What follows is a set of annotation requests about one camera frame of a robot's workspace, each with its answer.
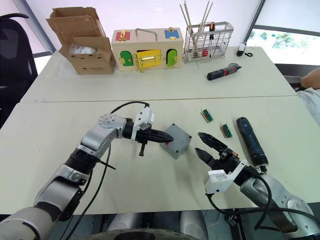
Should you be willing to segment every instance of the open cardboard box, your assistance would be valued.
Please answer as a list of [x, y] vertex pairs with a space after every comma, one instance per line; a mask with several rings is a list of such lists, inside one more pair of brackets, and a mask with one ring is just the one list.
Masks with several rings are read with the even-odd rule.
[[[97, 51], [95, 54], [70, 54], [69, 48], [72, 43]], [[78, 74], [112, 74], [114, 72], [116, 61], [108, 37], [73, 37], [72, 42], [64, 43], [59, 52], [69, 60]]]
[[106, 36], [93, 7], [54, 8], [47, 22], [62, 45], [72, 42], [73, 37]]

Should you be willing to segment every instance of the metal handle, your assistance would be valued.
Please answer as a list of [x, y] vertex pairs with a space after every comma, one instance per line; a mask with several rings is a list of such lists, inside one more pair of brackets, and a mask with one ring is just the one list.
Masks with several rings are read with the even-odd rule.
[[154, 35], [155, 35], [155, 40], [158, 41], [158, 36], [157, 36], [157, 33], [156, 33], [155, 31], [145, 30], [145, 29], [142, 29], [142, 28], [136, 28], [136, 29], [135, 29], [135, 35], [136, 35], [136, 36], [138, 36], [138, 30], [139, 30], [139, 31], [143, 31], [143, 32], [147, 32], [147, 33], [154, 34]]

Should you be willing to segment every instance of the electric screwdriver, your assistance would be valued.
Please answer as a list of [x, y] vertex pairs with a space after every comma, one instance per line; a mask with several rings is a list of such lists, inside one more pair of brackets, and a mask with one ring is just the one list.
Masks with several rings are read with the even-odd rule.
[[226, 67], [226, 68], [222, 68], [222, 69], [219, 69], [217, 71], [209, 72], [207, 74], [206, 78], [209, 81], [214, 80], [214, 79], [218, 79], [218, 78], [230, 75], [230, 74], [234, 74], [240, 68], [241, 68], [241, 66], [239, 66], [237, 63], [230, 63], [230, 65], [228, 67]]
[[269, 165], [268, 159], [260, 146], [248, 119], [245, 117], [239, 117], [236, 120], [236, 124], [245, 142], [252, 163], [256, 168], [260, 168], [260, 170], [265, 173], [267, 171], [266, 167]]

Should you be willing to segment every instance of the person's hand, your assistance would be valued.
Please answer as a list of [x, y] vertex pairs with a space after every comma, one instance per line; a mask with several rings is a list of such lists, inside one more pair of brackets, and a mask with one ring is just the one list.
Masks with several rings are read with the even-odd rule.
[[317, 68], [311, 72], [307, 76], [304, 76], [301, 79], [300, 85], [304, 88], [313, 88], [320, 89], [320, 68]]

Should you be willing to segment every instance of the wire rack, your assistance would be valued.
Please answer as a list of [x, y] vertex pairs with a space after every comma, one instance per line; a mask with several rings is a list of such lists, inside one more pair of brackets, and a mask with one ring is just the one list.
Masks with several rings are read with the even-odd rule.
[[186, 28], [184, 58], [187, 62], [225, 55], [234, 27], [226, 21], [215, 22], [214, 31], [209, 31], [210, 24], [204, 24], [208, 31], [198, 32], [200, 24]]

